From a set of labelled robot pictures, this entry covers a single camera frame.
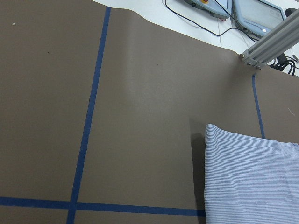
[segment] scratch mark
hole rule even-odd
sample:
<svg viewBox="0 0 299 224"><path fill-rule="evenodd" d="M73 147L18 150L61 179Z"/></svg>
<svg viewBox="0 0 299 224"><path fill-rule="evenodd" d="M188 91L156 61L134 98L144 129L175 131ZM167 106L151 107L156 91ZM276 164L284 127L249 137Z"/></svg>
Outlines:
<svg viewBox="0 0 299 224"><path fill-rule="evenodd" d="M289 108L288 108L288 109L289 109ZM290 112L292 115L296 116L294 113L292 113L292 112L291 112L291 110L290 110L290 109L289 109L289 112Z"/></svg>

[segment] blue line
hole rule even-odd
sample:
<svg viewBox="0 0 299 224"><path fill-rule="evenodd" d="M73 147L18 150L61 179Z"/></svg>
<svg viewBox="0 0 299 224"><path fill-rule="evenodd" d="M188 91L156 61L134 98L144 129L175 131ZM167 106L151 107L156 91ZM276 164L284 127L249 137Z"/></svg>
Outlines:
<svg viewBox="0 0 299 224"><path fill-rule="evenodd" d="M45 208L45 209L69 209L70 207L69 202L13 198L13 197L0 197L0 205Z"/></svg>
<svg viewBox="0 0 299 224"><path fill-rule="evenodd" d="M262 138L265 139L265 133L264 133L264 130L263 130L263 120L262 120L262 115L261 115L261 111L260 111L260 105L258 103L257 92L256 92L255 78L256 78L256 75L254 74L252 76L252 88L253 88L254 100L256 102L256 112L257 112L257 116L258 116L258 122L260 124Z"/></svg>
<svg viewBox="0 0 299 224"><path fill-rule="evenodd" d="M200 217L206 216L204 210L175 209L175 208L161 208L161 207L120 205L120 204L78 203L77 209L88 210L88 211L112 211L112 212L179 215L179 216L200 216Z"/></svg>
<svg viewBox="0 0 299 224"><path fill-rule="evenodd" d="M76 173L75 173L75 178L74 178L74 183L73 183L73 189L72 189L72 193L71 193L71 204L70 204L70 209L69 209L68 216L67 216L67 221L66 221L67 224L74 223L74 219L75 219L76 204L77 204L78 195L79 195L80 186L81 186L81 179L82 179L82 174L83 174L85 156L86 156L87 146L88 146L88 139L89 139L90 129L91 129L91 125L92 125L92 119L93 119L93 110L94 110L95 100L97 97L97 91L98 91L100 72L101 72L106 37L107 37L110 12L111 12L111 8L106 7L103 28L102 28L102 34L101 34L101 39L100 39L100 45L99 45L99 51L98 51L98 57L97 57L97 62L96 62L95 71L94 71L94 75L93 75L93 84L92 84L92 89L91 89L91 93L90 93L90 97L89 97L89 104L88 104L87 114L86 114L86 119L85 119L85 124L84 124L81 147L80 147L80 151L79 151Z"/></svg>

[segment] fabric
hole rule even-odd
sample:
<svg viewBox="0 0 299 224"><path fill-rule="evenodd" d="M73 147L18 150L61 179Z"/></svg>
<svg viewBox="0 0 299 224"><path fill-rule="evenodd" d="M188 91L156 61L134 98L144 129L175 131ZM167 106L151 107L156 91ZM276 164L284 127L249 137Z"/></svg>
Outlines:
<svg viewBox="0 0 299 224"><path fill-rule="evenodd" d="M207 224L299 224L299 146L206 126Z"/></svg>

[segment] gray electronic device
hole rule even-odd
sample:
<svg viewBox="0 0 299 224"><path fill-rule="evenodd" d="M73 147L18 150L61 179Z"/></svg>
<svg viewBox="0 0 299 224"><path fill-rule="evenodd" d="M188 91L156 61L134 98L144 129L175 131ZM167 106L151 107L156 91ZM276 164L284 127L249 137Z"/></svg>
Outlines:
<svg viewBox="0 0 299 224"><path fill-rule="evenodd" d="M235 19L245 32L265 36L285 19L282 8L265 0L233 0Z"/></svg>
<svg viewBox="0 0 299 224"><path fill-rule="evenodd" d="M219 4L225 8L225 10L232 14L232 0L217 0ZM227 19L229 18L229 14L227 14L223 8L221 8L215 0L185 0L188 4L192 7L204 9L211 13L212 16L220 18L220 19Z"/></svg>

